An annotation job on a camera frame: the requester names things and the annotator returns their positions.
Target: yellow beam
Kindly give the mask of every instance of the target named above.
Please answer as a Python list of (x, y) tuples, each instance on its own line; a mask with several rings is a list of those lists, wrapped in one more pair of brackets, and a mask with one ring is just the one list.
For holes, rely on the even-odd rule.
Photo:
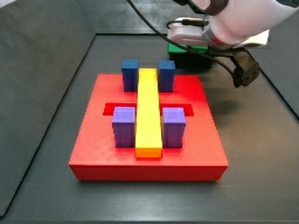
[(161, 122), (159, 109), (157, 72), (139, 69), (135, 128), (135, 156), (160, 158), (163, 154)]

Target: gray table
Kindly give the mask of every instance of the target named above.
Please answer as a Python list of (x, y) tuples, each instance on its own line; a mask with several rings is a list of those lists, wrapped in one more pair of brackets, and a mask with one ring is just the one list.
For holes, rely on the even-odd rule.
[(78, 68), (1, 221), (299, 221), (299, 126), (261, 75), (235, 89), (219, 66), (200, 73), (229, 167), (219, 182), (78, 182), (66, 165), (98, 73), (123, 59), (165, 59), (155, 36), (98, 36)]

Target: purple block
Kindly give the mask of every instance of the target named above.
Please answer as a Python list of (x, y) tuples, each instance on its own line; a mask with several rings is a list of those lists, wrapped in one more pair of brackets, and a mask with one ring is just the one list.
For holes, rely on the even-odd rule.
[(117, 148), (135, 148), (136, 108), (114, 107), (112, 128)]
[(185, 117), (183, 108), (163, 108), (163, 147), (183, 147)]

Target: red block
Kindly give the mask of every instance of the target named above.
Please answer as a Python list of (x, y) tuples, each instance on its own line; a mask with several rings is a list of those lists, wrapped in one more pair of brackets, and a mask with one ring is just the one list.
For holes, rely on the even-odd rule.
[(197, 76), (176, 75), (173, 93), (160, 93), (163, 107), (184, 108), (181, 149), (163, 149), (161, 158), (136, 158), (135, 149), (114, 147), (112, 112), (136, 107), (136, 93), (125, 93), (119, 74), (97, 77), (69, 168), (80, 180), (217, 180), (228, 168), (211, 110)]

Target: navy blue block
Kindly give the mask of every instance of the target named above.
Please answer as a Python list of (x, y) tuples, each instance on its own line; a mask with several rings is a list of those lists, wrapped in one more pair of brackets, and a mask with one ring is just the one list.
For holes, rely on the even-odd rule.
[(121, 72), (125, 92), (137, 91), (137, 69), (139, 62), (136, 59), (125, 59), (123, 61)]
[(136, 109), (114, 107), (112, 128), (117, 148), (135, 148), (136, 141)]
[(185, 117), (183, 108), (163, 108), (163, 147), (183, 147)]
[(171, 93), (173, 91), (175, 64), (172, 60), (159, 61), (159, 92)]

